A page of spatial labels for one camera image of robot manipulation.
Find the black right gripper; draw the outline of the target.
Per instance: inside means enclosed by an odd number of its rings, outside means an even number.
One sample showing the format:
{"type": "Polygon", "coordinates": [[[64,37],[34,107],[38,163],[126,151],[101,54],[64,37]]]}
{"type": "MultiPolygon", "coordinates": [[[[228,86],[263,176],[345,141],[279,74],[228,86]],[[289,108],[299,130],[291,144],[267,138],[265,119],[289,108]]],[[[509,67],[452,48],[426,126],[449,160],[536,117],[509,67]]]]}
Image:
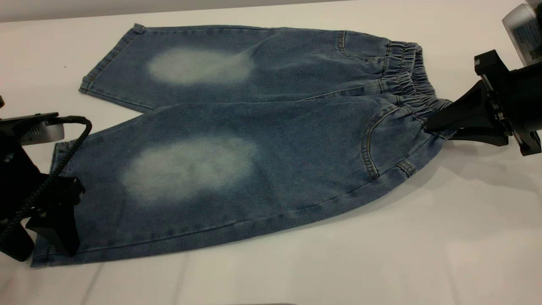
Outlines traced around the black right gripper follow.
{"type": "Polygon", "coordinates": [[[508,145],[512,135],[523,156],[540,154],[537,131],[542,129],[541,62],[510,71],[491,50],[475,56],[474,69],[482,80],[432,114],[426,121],[428,130],[457,130],[450,140],[497,147],[508,145]]]}

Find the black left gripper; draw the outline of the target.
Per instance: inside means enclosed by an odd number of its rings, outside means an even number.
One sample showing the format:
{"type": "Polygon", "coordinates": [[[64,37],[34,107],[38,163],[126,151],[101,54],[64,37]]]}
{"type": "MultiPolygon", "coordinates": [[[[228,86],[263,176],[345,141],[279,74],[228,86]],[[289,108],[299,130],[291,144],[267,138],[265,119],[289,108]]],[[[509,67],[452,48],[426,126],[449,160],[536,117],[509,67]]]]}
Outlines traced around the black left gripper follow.
{"type": "Polygon", "coordinates": [[[85,187],[74,176],[58,176],[46,186],[37,201],[29,197],[45,181],[19,140],[2,132],[0,135],[0,250],[12,259],[25,262],[33,252],[34,241],[29,229],[46,239],[56,251],[72,257],[80,246],[74,207],[79,205],[85,187]],[[29,218],[26,229],[16,221],[29,218]]]}

